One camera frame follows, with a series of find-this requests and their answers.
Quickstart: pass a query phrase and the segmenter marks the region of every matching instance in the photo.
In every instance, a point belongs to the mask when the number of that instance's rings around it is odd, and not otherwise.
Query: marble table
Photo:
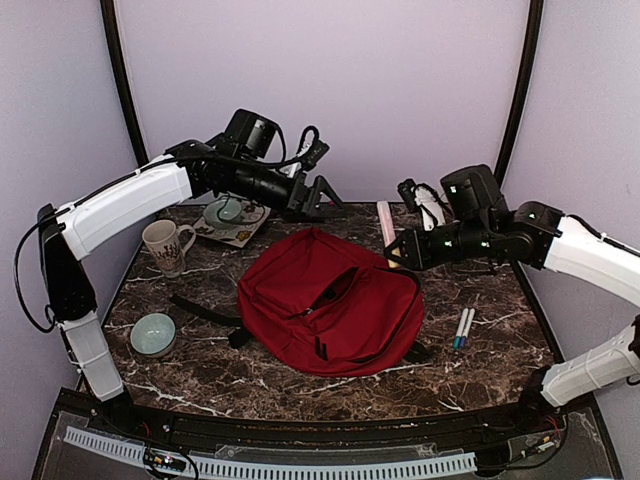
[[[160,214],[194,224],[203,207],[180,206]],[[419,219],[392,205],[396,228]],[[137,404],[185,413],[252,420],[390,420],[469,411],[518,399],[530,372],[552,362],[543,331],[510,266],[494,275],[473,275],[482,262],[419,272],[425,299],[418,340],[433,352],[428,362],[402,361],[364,378],[319,378],[299,373],[252,341],[239,350],[227,342],[230,328],[188,314],[169,302],[172,294],[235,315],[237,282],[274,242],[311,224],[287,223],[271,214],[242,250],[199,238],[187,270],[167,280],[144,247],[117,294],[105,322],[116,366]],[[375,252],[383,248],[375,204],[347,204],[342,218],[319,228]],[[464,307],[477,311],[469,343],[452,348]],[[134,323],[152,312],[171,316],[177,341],[161,359],[133,351]]]

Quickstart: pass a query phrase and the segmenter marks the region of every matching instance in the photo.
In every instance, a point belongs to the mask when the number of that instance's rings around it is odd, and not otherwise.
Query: backpack strap
[[[402,359],[409,363],[426,363],[433,359],[433,351],[416,340]]]
[[[222,327],[237,327],[236,330],[228,336],[231,348],[238,349],[243,347],[253,338],[251,332],[242,324],[242,319],[240,317],[228,317],[226,315],[222,315],[221,313],[209,310],[208,308],[198,305],[197,303],[193,303],[179,295],[172,295],[171,298],[169,298],[169,301],[177,307],[180,307],[185,312],[191,313],[204,320],[209,320],[216,325],[220,325]]]

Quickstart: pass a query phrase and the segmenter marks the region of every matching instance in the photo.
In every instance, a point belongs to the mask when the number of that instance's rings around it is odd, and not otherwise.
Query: black frame pole
[[[107,48],[109,49],[113,77],[116,81],[118,97],[120,97],[120,107],[122,108],[124,121],[127,125],[127,131],[129,132],[133,153],[136,156],[138,165],[143,166],[149,163],[149,157],[147,156],[147,149],[145,148],[142,138],[142,131],[140,130],[136,109],[133,106],[133,96],[131,95],[131,88],[129,87],[129,78],[127,77],[127,69],[124,63],[122,44],[120,43],[115,5],[113,0],[100,0],[100,7],[102,8],[102,21],[104,24],[104,33],[107,38]]]
[[[513,147],[516,143],[516,136],[518,135],[520,120],[522,119],[522,112],[524,111],[524,104],[527,99],[531,72],[533,71],[533,61],[536,56],[536,47],[538,46],[540,25],[542,24],[543,5],[544,0],[531,0],[529,4],[529,18],[527,20],[527,31],[524,36],[524,46],[522,47],[518,79],[516,80],[516,88],[513,92],[513,101],[511,102],[511,110],[509,111],[509,119],[507,120],[500,153],[498,154],[498,161],[493,171],[500,186],[502,186],[504,177],[507,174],[509,160],[511,159]]]

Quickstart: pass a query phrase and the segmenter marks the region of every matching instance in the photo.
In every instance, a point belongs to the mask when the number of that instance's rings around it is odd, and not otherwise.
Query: mug handle
[[[178,227],[178,236],[180,236],[182,232],[186,232],[186,231],[191,232],[191,238],[189,239],[187,244],[184,247],[182,247],[182,253],[185,255],[189,251],[189,249],[193,246],[193,242],[196,241],[196,231],[191,225],[180,225]]]

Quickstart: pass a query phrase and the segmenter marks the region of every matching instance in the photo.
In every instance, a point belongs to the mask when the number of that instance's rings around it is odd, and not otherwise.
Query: white cylinder
[[[635,329],[631,325],[599,347],[551,367],[542,381],[542,396],[559,407],[587,392],[640,373],[640,358],[629,350]]]
[[[95,397],[104,402],[122,393],[122,379],[109,352],[96,312],[79,320],[61,322],[60,325]]]

